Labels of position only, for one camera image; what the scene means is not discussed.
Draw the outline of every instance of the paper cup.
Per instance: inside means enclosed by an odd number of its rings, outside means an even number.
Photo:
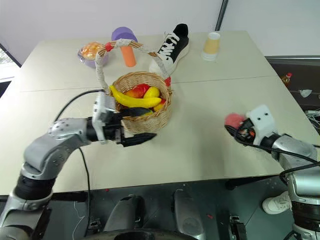
[[[220,45],[220,34],[217,32],[210,32],[208,38],[205,41],[201,56],[203,60],[213,61],[216,59]]]

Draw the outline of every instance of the bottle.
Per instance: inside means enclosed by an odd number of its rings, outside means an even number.
[[[284,83],[284,85],[286,87],[288,87],[291,77],[292,77],[292,73],[291,72],[288,72],[285,76],[281,77],[281,80],[282,80],[282,82]]]

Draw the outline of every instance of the sneaker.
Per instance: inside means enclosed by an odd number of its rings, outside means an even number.
[[[269,197],[262,203],[262,208],[267,214],[280,214],[292,208],[288,191],[276,197]]]
[[[165,36],[162,47],[157,52],[161,58],[168,75],[170,76],[176,69],[178,61],[189,51],[188,26],[178,24],[172,33]],[[158,64],[154,59],[149,66],[149,72],[163,75]]]

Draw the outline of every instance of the tabletop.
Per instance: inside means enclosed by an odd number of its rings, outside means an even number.
[[[188,83],[225,79],[277,76],[246,31],[222,31],[216,61],[204,61],[201,52],[207,32],[190,33],[189,53],[182,58],[172,74],[172,83]],[[140,43],[157,51],[163,35],[137,36]],[[40,42],[20,71],[22,92],[98,88],[96,73],[78,59],[77,52],[89,42],[107,43],[110,38],[62,39]],[[151,57],[134,50],[137,65],[126,67],[119,49],[109,53],[103,68],[108,84],[129,72],[148,71]]]
[[[271,155],[235,142],[224,129],[229,113],[244,114],[266,104],[279,133],[319,144],[320,136],[276,76],[173,83],[172,117],[158,135],[141,145],[114,142],[83,147],[92,189],[210,179],[275,175],[282,171]],[[19,92],[12,82],[0,99],[0,195],[15,186],[24,149],[45,134],[64,104],[88,88]],[[63,117],[92,115],[96,94],[71,104]],[[79,151],[65,163],[55,192],[87,189]]]

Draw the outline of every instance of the basket handle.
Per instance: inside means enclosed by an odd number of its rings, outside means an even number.
[[[116,41],[108,42],[104,48],[102,48],[101,50],[99,50],[96,53],[96,56],[95,56],[96,75],[97,75],[99,83],[101,84],[102,88],[105,90],[106,94],[109,93],[109,86],[105,81],[105,76],[104,76],[104,72],[103,72],[103,64],[102,64],[103,57],[105,56],[105,54],[107,52],[110,52],[112,49],[117,49],[117,48],[126,47],[126,46],[130,46],[130,47],[135,48],[143,53],[149,54],[155,60],[155,62],[158,64],[160,70],[162,71],[164,78],[168,79],[170,77],[166,68],[165,68],[164,63],[162,62],[161,58],[157,55],[156,52],[150,51],[147,47],[145,47],[143,44],[141,44],[139,42],[133,41],[131,39],[120,38]]]

